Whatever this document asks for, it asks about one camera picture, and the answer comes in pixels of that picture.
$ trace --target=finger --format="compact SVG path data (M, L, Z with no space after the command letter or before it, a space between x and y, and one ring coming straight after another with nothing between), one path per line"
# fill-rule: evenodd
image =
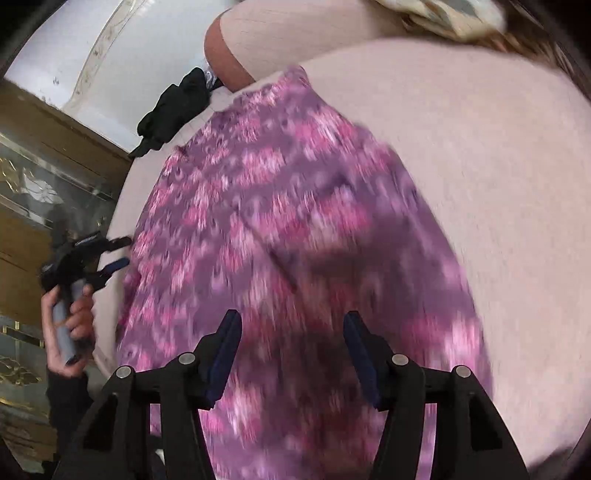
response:
M41 327L43 339L48 354L59 351L57 347L56 330L53 326L53 307L58 301L60 287L55 287L41 297Z
M82 372L88 365L88 357L83 357L78 360L74 365L70 365L69 367L64 367L60 370L60 375L64 377L79 377L82 375Z
M70 330L73 330L80 325L87 325L92 328L92 321L94 318L95 316L92 314L91 310L81 310L68 318L65 325Z
M81 310L92 310L95 302L92 300L92 297L82 295L78 300L76 300L70 306L70 313L76 314Z
M76 328L74 328L70 332L70 336L74 340L79 340L82 338L92 338L92 336L94 335L94 332L95 331L92 328L92 325L88 325L87 323L82 323L81 325L78 325Z
M95 289L89 283L84 285L84 288L82 289L82 294L86 295L87 297L92 297L92 294L94 292L95 292Z

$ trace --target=pink floral skirt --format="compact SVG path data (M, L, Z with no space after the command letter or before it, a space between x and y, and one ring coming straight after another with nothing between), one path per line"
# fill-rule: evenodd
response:
M230 308L242 342L223 398L200 412L219 479L367 478L385 413L362 397L349 310L394 351L467 365L491 393L480 321L430 209L396 153L299 67L238 97L166 161L135 233L119 362L161 367ZM434 428L428 408L420 479Z

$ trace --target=beige fabric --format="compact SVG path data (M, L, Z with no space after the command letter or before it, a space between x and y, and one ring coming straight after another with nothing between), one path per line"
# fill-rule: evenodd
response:
M456 41L504 33L503 9L493 0L377 0L425 29Z
M574 444L591 417L591 106L562 74L476 47L379 40L304 67L329 104L398 151L442 225L526 462ZM165 154L149 154L153 172L148 156L134 163L113 234L133 231ZM115 309L115 284L99 311ZM115 316L97 322L112 348Z
M406 35L400 16L374 0L246 0L224 13L221 29L255 80L337 48Z

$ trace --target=black tool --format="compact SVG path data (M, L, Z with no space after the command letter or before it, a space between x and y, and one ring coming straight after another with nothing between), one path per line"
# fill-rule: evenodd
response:
M130 160L143 157L150 150L160 150L170 142L183 125L203 112L209 105L209 91L205 73L194 68L185 75L179 86L170 85L138 123L140 144L128 155Z
M476 376L422 368L394 354L358 312L343 320L343 335L365 398L388 410L370 480L414 480L425 403L437 404L431 480L525 480L527 469L501 416Z
M217 332L193 353L147 372L119 367L83 418L53 480L150 478L152 403L161 406L168 480L215 480L196 410L209 410L221 398L241 334L240 314L228 310ZM370 480L415 479L425 403L437 404L431 480L528 479L507 428L468 367L422 368L394 354L357 312L345 316L343 335L365 397L388 410Z
M119 367L86 413L53 480L144 480L150 475L150 404L160 404L168 480L215 480L197 409L222 398L242 337L228 310L215 333L165 367Z
M60 300L53 307L53 322L60 347L61 357L66 365L73 365L80 356L92 346L88 341L74 341L64 325L70 315L70 306L80 296L82 288L89 283L96 290L104 288L111 275L129 264L129 259L119 260L107 265L98 272L87 272L86 266L99 258L104 252L112 252L131 244L128 236L107 240L100 232L95 232L77 241L69 241L65 236L60 245L55 245L54 258L41 267L41 285L45 291L60 287Z

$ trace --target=purple patterned fabric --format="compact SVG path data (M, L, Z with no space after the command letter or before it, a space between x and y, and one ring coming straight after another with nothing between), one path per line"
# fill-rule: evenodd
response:
M242 342L222 400L200 412L219 479L367 477L385 414L362 398L349 310L419 364L469 366L491 393L466 279L427 204L302 68L240 95L166 161L132 246L120 364L192 351L229 308ZM433 443L428 408L417 478Z

